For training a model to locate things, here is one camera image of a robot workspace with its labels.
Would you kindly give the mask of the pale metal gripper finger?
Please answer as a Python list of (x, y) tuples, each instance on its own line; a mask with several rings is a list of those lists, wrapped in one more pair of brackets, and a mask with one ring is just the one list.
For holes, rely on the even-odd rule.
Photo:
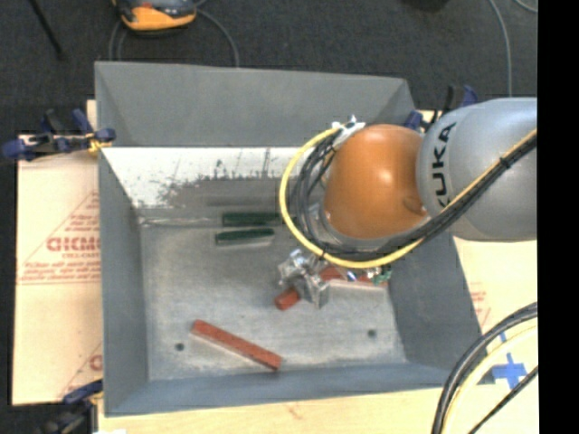
[(316, 254), (305, 252), (301, 249), (293, 250), (289, 256), (278, 265), (279, 286), (287, 287), (296, 281), (314, 286), (316, 284), (315, 267), (317, 262), (318, 256)]
[(299, 296), (317, 309), (329, 301), (329, 284), (320, 275), (306, 275), (296, 282)]

